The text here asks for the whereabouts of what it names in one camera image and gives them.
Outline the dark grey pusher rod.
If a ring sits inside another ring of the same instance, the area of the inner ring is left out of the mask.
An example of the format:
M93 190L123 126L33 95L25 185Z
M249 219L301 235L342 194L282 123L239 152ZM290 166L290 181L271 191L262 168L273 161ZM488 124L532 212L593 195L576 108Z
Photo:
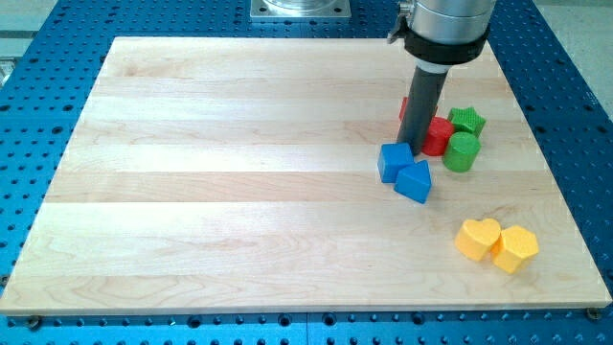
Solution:
M397 133L397 142L408 144L413 155L421 152L447 73L447 69L432 73L420 66L414 71Z

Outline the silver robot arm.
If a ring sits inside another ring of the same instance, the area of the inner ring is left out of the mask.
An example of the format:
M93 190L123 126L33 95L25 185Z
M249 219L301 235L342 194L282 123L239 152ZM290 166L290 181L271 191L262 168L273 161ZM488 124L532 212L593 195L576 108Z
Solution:
M403 41L416 59L408 101L397 134L399 143L421 152L451 67L481 55L495 0L408 0L397 5L387 41Z

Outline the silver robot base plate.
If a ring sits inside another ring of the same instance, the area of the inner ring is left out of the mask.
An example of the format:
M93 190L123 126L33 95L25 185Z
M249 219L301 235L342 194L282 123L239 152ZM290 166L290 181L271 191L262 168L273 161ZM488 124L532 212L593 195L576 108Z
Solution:
M349 0L251 0L250 17L281 18L349 18Z

